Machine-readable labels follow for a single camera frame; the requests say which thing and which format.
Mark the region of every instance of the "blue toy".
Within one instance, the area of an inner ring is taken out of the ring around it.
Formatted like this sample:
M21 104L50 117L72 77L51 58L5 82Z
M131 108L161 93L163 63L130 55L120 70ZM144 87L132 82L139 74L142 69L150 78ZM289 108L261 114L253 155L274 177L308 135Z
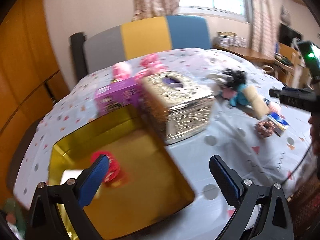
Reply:
M230 105L231 106L236 106L237 104L241 104L243 106L246 106L249 104L249 101L247 98L245 98L244 94L242 91L247 87L245 84L241 84L237 88L237 93L236 95L230 99Z

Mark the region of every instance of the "white wall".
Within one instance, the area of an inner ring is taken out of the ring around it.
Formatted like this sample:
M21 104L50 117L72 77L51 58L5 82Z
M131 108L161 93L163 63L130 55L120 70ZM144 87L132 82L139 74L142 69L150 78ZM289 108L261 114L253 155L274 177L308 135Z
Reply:
M52 48L65 81L70 89L76 77L69 51L69 36L85 32L87 38L106 29L130 22L133 0L44 0L44 11ZM234 32L249 39L248 23L226 18L204 16L210 38L217 32Z
M317 37L317 34L320 33L320 27L306 6L295 3L293 0L273 0L277 26L280 23L282 5L290 12L291 28L301 33L304 40L311 40L320 46L320 39Z

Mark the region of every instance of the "purple box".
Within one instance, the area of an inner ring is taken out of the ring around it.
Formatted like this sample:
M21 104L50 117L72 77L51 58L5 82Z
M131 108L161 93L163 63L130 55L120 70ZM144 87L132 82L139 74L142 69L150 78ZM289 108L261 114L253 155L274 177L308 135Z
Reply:
M99 115L104 115L122 106L138 107L137 84L133 77L99 88L94 94Z

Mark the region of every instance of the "window sill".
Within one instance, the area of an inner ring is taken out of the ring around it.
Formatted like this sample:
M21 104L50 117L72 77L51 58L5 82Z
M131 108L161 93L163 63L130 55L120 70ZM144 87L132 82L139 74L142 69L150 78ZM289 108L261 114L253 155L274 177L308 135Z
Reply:
M196 7L179 7L179 14L192 14L200 16L212 16L228 18L240 22L248 23L247 18L244 15L236 14L228 11L218 10L218 9L207 9L207 8L196 8Z

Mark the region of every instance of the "red round object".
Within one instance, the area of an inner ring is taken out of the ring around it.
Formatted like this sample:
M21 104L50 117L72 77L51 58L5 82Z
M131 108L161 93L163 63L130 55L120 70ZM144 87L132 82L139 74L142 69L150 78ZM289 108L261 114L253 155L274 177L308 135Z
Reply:
M108 151L97 151L91 155L90 163L94 163L94 161L100 156L105 155L109 159L109 169L107 174L104 177L104 182L109 182L112 179L114 179L119 171L120 171L120 165L118 161L114 158L114 156L111 154L111 152Z

